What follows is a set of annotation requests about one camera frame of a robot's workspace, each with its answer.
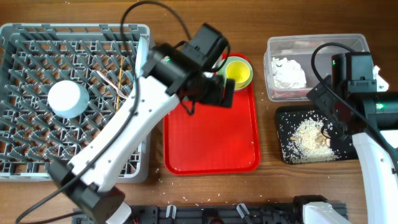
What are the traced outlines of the white plastic fork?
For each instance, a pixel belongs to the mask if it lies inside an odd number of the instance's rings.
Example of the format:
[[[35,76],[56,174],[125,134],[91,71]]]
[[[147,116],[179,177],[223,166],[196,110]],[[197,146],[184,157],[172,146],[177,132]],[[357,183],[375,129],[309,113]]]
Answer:
[[[128,97],[111,81],[109,80],[103,73],[99,70],[95,71],[108,85],[110,85],[116,91],[117,95],[123,99],[128,99]]]

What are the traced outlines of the red snack wrapper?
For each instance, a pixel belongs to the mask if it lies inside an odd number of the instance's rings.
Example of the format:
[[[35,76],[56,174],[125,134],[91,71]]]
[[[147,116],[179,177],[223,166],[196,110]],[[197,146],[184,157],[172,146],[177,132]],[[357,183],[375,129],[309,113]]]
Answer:
[[[308,90],[274,90],[272,96],[274,98],[306,98]]]

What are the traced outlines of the small light blue bowl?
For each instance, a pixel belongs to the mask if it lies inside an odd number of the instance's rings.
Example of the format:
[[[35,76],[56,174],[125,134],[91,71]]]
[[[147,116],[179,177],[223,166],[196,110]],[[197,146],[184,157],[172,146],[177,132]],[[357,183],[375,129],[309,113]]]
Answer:
[[[84,86],[63,80],[49,90],[47,101],[53,112],[62,118],[74,118],[88,107],[90,96]]]

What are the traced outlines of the yellow cup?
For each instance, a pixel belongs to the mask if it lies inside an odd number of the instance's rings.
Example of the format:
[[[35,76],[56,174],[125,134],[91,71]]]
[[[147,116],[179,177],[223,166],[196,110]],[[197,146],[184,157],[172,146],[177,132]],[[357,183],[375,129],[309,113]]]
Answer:
[[[226,76],[235,81],[234,89],[241,89],[249,80],[251,71],[249,65],[243,61],[232,61],[226,67]]]

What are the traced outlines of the wooden chopstick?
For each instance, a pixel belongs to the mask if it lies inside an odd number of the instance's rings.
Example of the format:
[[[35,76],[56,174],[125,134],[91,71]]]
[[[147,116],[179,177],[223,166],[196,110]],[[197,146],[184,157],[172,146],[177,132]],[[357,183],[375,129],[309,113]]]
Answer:
[[[124,62],[124,57],[121,56],[120,60],[120,69],[119,69],[119,81],[118,81],[118,90],[116,91],[118,93],[117,100],[116,100],[116,112],[119,110],[119,102],[120,102],[120,97],[121,97],[121,80],[122,80],[122,75],[123,75],[123,62]]]

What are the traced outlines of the white napkin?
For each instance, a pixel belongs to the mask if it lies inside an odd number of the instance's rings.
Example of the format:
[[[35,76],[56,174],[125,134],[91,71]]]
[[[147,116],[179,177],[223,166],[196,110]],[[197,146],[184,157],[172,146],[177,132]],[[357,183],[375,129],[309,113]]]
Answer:
[[[280,89],[306,88],[307,80],[301,65],[295,60],[273,57],[271,60],[274,85]]]

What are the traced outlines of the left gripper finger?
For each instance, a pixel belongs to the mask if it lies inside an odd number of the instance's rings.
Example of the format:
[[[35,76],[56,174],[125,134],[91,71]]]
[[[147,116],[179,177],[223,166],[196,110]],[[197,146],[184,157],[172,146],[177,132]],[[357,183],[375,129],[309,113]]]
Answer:
[[[233,104],[235,81],[233,79],[226,79],[224,87],[224,98],[221,102],[222,107],[231,108]]]
[[[223,100],[224,77],[213,76],[205,78],[198,100],[201,104],[220,106]]]

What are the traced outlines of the large light blue plate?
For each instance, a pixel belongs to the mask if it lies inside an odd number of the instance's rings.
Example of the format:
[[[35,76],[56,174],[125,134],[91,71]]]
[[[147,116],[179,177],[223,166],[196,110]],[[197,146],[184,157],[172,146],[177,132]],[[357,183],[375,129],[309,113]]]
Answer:
[[[147,39],[141,37],[137,45],[137,54],[135,62],[135,73],[137,77],[140,77],[144,72],[142,67],[147,61],[147,56],[149,53],[149,43]]]

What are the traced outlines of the leftover rice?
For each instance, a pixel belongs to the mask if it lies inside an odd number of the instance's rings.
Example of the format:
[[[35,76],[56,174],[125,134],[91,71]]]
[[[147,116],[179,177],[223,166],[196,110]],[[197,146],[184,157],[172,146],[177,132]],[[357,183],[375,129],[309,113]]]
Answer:
[[[340,156],[331,148],[327,119],[315,110],[283,112],[276,116],[282,158],[287,164],[335,161]]]

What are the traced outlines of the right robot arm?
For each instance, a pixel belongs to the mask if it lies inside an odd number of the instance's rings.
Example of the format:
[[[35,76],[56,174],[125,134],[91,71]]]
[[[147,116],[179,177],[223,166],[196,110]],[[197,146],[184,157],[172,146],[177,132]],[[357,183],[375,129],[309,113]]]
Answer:
[[[307,98],[352,139],[361,164],[369,223],[397,223],[397,93],[379,75],[327,76]]]

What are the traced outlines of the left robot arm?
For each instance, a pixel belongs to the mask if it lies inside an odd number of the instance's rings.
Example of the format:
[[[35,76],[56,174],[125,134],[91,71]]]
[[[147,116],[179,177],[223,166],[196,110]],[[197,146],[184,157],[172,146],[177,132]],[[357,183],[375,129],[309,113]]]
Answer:
[[[162,44],[148,54],[134,92],[103,130],[69,161],[56,159],[49,174],[64,193],[95,223],[124,223],[131,214],[116,186],[128,157],[152,128],[180,101],[231,107],[233,81],[208,78],[227,43],[190,41]]]

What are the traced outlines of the green bowl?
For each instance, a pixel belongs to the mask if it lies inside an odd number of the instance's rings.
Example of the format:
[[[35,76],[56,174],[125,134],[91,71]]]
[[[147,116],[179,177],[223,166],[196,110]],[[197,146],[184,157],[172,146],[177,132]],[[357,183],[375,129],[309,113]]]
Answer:
[[[234,90],[239,91],[246,88],[253,77],[251,64],[244,58],[238,56],[228,57],[223,67],[216,73],[225,79],[235,81]]]

